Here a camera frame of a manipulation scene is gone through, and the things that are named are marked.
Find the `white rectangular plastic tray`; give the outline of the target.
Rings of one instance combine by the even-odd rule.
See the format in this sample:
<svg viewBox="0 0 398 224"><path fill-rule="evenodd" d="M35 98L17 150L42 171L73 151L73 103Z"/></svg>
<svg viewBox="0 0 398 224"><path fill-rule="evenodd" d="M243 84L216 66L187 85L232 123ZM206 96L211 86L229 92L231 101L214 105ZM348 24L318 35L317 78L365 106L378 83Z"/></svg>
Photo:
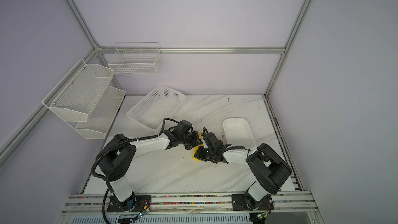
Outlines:
<svg viewBox="0 0 398 224"><path fill-rule="evenodd" d="M223 122L223 129L228 144L246 148L254 148L256 146L246 119L240 117L226 119Z"/></svg>

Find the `white perforated plastic basket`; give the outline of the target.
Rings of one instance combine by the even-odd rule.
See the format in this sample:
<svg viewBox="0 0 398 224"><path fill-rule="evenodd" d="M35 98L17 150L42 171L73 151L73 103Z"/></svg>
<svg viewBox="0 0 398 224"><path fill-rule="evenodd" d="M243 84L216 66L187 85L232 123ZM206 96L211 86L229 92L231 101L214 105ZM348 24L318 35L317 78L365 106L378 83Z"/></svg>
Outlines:
<svg viewBox="0 0 398 224"><path fill-rule="evenodd" d="M141 127L155 132L161 128L163 119L173 117L185 100L185 94L159 85L128 110L126 116Z"/></svg>

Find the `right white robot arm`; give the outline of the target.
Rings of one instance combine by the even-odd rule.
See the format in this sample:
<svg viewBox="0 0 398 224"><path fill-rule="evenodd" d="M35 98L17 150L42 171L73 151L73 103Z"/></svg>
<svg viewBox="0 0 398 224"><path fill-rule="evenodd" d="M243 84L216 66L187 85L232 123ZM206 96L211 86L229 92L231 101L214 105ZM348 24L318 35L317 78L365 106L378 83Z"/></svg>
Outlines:
<svg viewBox="0 0 398 224"><path fill-rule="evenodd" d="M242 164L249 167L255 181L243 194L233 194L232 205L235 211L272 211L275 195L292 174L286 161L269 145L257 148L224 144L206 128L202 131L206 147L200 146L194 158L212 163Z"/></svg>

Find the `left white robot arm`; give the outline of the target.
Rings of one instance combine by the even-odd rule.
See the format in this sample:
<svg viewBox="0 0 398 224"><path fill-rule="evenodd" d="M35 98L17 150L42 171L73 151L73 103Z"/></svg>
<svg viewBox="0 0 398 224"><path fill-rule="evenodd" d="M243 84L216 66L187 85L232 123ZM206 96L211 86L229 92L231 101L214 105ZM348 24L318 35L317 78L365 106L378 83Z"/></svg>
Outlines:
<svg viewBox="0 0 398 224"><path fill-rule="evenodd" d="M110 203L115 203L124 212L138 207L140 212L130 220L123 220L123 224L133 224L149 212L149 201L143 201L140 205L126 176L135 154L167 150L180 144L184 145L186 150L191 150L203 142L199 132L193 129L190 122L171 118L163 119L161 129L156 135L128 138L124 134L117 134L113 137L98 153L90 171L93 177L102 179L107 186L102 202L102 217L105 223L110 223L105 214L108 194L114 197Z"/></svg>

